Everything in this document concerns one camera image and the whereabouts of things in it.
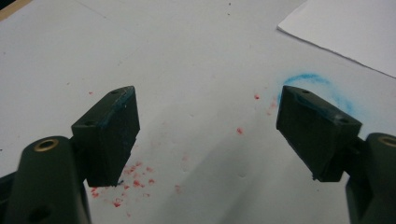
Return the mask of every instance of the screw hole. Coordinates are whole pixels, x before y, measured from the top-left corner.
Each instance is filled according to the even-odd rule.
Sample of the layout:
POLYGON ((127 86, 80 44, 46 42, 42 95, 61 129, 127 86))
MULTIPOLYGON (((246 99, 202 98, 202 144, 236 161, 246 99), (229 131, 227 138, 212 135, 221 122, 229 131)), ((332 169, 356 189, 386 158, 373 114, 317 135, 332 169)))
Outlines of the screw hole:
POLYGON ((47 139, 44 141, 41 141, 40 143, 37 143, 35 145, 35 151, 37 152, 43 152, 43 151, 48 151, 56 146, 58 146, 59 141, 57 139, 47 139))
POLYGON ((43 205, 43 206, 37 207, 35 210, 33 210, 30 213, 29 222, 31 222, 31 223, 41 222, 42 220, 49 217, 50 214, 51 214, 51 210, 50 210, 49 206, 43 205))
POLYGON ((381 136, 378 140, 389 147, 396 147, 396 138, 394 137, 381 136))
POLYGON ((96 121, 88 120, 88 121, 86 121, 84 124, 85 124, 86 126, 95 126, 97 123, 98 123, 98 122, 96 122, 96 121))

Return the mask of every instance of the red crayon shavings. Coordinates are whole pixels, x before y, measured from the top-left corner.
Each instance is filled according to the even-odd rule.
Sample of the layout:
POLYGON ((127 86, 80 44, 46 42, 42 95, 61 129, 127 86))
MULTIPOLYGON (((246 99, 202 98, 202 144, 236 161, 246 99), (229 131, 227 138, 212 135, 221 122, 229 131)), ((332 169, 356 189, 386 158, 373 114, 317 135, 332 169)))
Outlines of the red crayon shavings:
POLYGON ((130 175, 131 173, 133 173, 134 172, 134 170, 136 169, 136 167, 133 165, 133 166, 131 166, 129 169, 128 169, 128 167, 125 167, 126 169, 124 169, 124 173, 125 174, 127 174, 127 175, 130 175))
POLYGON ((155 183, 155 180, 154 180, 154 179, 150 179, 150 180, 148 181, 148 184, 149 184, 150 186, 152 186, 154 183, 155 183))
POLYGON ((274 110, 277 108, 277 99, 276 97, 273 98, 273 101, 270 104, 270 107, 267 109, 267 115, 270 116, 274 112, 274 110))
POLYGON ((243 130, 242 128, 237 128, 237 129, 236 129, 236 132, 237 132, 239 135, 244 134, 244 130, 243 130))
POLYGON ((116 200, 113 202, 115 207, 120 207, 122 203, 122 199, 121 198, 116 198, 116 200))
POLYGON ((176 194, 181 194, 181 192, 183 192, 180 185, 175 185, 175 192, 176 194))
POLYGON ((96 190, 97 190, 97 188, 92 188, 92 189, 91 189, 91 194, 92 194, 92 197, 93 197, 93 198, 99 197, 99 193, 96 192, 96 190))
POLYGON ((139 187, 141 187, 140 181, 135 180, 134 181, 134 188, 139 188, 139 187))
POLYGON ((152 169, 152 168, 149 167, 149 166, 146 168, 146 170, 147 170, 148 172, 150 172, 150 173, 154 172, 154 169, 152 169))

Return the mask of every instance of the red wax fragment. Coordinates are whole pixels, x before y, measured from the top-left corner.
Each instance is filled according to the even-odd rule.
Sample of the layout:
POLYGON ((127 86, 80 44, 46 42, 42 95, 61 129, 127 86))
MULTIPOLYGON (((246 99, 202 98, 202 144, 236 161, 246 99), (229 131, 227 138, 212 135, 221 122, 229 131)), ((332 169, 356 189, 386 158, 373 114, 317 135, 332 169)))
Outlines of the red wax fragment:
POLYGON ((113 202, 115 207, 120 207, 121 203, 122 203, 122 199, 120 199, 120 198, 116 198, 116 201, 113 202))
POLYGON ((243 133, 244 133, 244 130, 243 130, 242 128, 237 128, 237 129, 236 129, 236 132, 237 132, 238 134, 243 134, 243 133))
POLYGON ((155 183, 155 180, 154 180, 154 179, 150 179, 150 180, 148 181, 148 184, 149 184, 150 186, 152 186, 154 183, 155 183))
POLYGON ((140 182, 138 180, 134 181, 134 187, 139 188, 140 187, 140 182))
POLYGON ((277 103, 276 97, 274 97, 274 99, 273 99, 273 101, 271 102, 271 105, 270 105, 271 109, 275 109, 276 108, 276 103, 277 103))
POLYGON ((127 175, 130 175, 131 173, 133 173, 134 172, 134 170, 136 169, 136 167, 133 165, 133 166, 131 166, 131 168, 128 168, 128 167, 125 167, 126 169, 124 169, 124 173, 125 174, 127 174, 127 175))
POLYGON ((150 173, 152 173, 152 172, 154 171, 154 170, 153 170, 151 167, 149 167, 149 166, 146 168, 146 170, 147 170, 148 172, 150 172, 150 173))
POLYGON ((96 192, 96 190, 97 190, 97 188, 92 188, 92 189, 91 189, 91 193, 92 193, 92 197, 93 197, 93 198, 99 197, 99 193, 96 192))

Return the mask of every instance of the white surface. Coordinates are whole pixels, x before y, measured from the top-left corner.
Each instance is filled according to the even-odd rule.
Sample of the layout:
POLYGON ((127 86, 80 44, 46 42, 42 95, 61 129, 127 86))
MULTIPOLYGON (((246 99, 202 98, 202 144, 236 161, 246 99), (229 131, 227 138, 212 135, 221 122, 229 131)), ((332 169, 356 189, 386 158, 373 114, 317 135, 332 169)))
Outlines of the white surface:
POLYGON ((0 22, 0 175, 135 85, 127 168, 142 165, 128 189, 88 190, 94 223, 348 223, 347 176, 312 181, 275 128, 276 97, 307 88, 363 122, 361 137, 396 134, 396 80, 277 31, 302 1, 229 3, 35 0, 0 22))
POLYGON ((396 77, 396 2, 308 0, 279 29, 396 77))

